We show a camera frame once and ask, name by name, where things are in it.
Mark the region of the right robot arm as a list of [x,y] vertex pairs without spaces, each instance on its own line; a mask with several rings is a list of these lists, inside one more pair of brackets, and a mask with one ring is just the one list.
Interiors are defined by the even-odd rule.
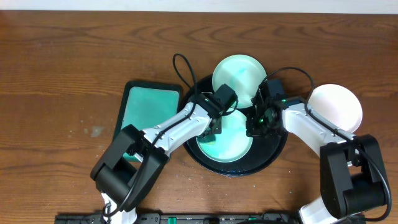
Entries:
[[392,194],[377,140],[356,136],[320,116],[301,97],[253,99],[248,136],[289,132],[320,158],[320,194],[298,211],[297,223],[366,223],[362,212],[385,207],[375,221],[388,217]]

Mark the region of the dark green sponge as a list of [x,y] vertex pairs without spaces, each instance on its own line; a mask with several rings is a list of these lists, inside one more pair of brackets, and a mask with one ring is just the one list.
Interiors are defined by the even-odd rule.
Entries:
[[197,139],[199,144],[206,144],[206,145],[214,145],[216,143],[216,137],[214,134],[207,134],[198,137]]

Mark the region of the white plate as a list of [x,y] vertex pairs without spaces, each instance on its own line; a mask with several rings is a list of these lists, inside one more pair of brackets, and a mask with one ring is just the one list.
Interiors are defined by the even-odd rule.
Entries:
[[309,105],[335,126],[350,133],[359,128],[363,119],[363,109],[358,98],[341,85],[325,84],[316,87]]

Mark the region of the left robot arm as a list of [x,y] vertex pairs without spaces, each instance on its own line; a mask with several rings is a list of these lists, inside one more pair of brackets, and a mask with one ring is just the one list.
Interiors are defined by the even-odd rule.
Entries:
[[153,128],[120,130],[90,177],[101,192],[106,223],[133,223],[136,207],[153,188],[171,153],[191,138],[220,131],[221,118],[237,96],[197,94],[176,115]]

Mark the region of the mint green plate top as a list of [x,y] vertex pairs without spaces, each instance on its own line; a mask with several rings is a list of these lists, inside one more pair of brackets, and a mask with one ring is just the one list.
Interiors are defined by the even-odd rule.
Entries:
[[227,84],[238,96],[237,108],[248,108],[253,105],[258,86],[267,73],[262,64],[248,55],[231,55],[223,59],[215,68],[212,76],[214,91]]

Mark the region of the mint green plate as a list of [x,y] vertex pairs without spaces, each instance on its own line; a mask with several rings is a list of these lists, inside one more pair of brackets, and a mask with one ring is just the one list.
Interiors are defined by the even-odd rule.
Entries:
[[231,55],[223,59],[215,68],[212,76],[214,91],[227,84],[238,96],[237,108],[248,108],[253,105],[258,86],[267,73],[262,64],[248,55]]
[[222,132],[215,134],[214,145],[199,144],[198,147],[208,158],[216,162],[234,162],[242,158],[252,146],[253,138],[246,135],[246,116],[235,110],[222,117]]

